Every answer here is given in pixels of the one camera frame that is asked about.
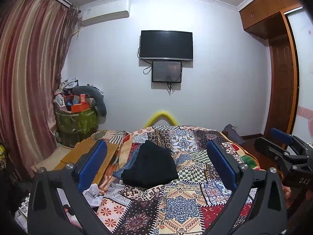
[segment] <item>black folded clothing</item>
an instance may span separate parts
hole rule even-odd
[[[146,140],[140,146],[134,165],[125,169],[121,178],[124,184],[143,188],[152,188],[178,179],[171,150]]]

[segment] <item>television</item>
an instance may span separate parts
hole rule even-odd
[[[140,59],[193,61],[192,33],[141,31]]]
[[[153,61],[152,82],[181,83],[182,62]]]

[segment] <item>wooden board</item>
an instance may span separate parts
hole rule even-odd
[[[60,161],[60,163],[54,168],[54,170],[63,169],[65,165],[69,163],[75,164],[83,154],[86,154],[90,151],[90,149],[93,147],[95,143],[96,141],[88,140],[88,139],[84,139],[82,142],[77,143],[76,146],[73,148],[73,150],[69,152]],[[111,144],[111,143],[106,143],[106,144],[108,147],[108,153],[92,182],[98,185],[101,182],[101,179],[118,147],[117,144]]]

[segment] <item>air conditioner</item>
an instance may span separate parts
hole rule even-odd
[[[108,2],[93,7],[85,7],[82,18],[82,26],[129,17],[129,0]]]

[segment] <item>striped curtain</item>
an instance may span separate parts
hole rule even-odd
[[[13,0],[0,20],[0,140],[21,178],[56,148],[53,108],[77,22],[55,0]]]

